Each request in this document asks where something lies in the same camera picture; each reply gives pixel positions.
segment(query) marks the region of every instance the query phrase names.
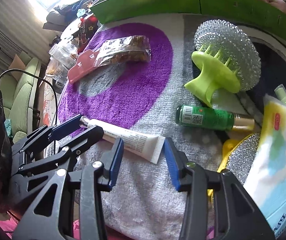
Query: red logo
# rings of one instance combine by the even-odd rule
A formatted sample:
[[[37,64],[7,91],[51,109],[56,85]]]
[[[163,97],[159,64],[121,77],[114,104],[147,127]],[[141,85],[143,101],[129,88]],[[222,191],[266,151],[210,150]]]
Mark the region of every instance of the red logo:
[[[279,113],[276,113],[276,114],[275,114],[274,129],[277,130],[277,131],[278,131],[279,128],[280,128],[280,120],[281,120],[280,114],[279,114]]]

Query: green sofa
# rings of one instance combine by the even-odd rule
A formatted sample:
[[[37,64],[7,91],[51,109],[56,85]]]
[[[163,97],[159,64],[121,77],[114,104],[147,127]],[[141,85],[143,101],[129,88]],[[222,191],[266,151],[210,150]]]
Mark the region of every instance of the green sofa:
[[[36,57],[30,58],[27,54],[21,54],[19,57],[26,65],[25,71],[39,76],[41,62]],[[32,132],[37,81],[24,73],[18,82],[11,74],[0,79],[4,113],[6,118],[11,119],[13,143]]]

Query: camera lens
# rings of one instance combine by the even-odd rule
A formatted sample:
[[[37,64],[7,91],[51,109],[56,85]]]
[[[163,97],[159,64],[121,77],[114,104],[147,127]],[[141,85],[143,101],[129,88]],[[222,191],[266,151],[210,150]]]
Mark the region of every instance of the camera lens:
[[[0,104],[0,116],[3,116],[3,106]]]

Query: tissue package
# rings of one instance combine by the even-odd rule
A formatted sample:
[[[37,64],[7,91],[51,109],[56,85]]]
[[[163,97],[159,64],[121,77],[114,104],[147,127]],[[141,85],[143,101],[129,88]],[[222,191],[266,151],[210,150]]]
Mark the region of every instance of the tissue package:
[[[244,188],[275,235],[286,225],[286,106],[265,96],[258,150]]]

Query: barcode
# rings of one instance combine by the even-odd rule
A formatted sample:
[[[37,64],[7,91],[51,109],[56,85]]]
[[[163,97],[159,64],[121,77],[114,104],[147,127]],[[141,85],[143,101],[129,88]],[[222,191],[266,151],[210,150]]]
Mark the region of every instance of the barcode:
[[[193,114],[192,115],[192,124],[202,125],[203,115],[201,114]]]
[[[191,123],[192,120],[192,106],[183,106],[182,122]]]

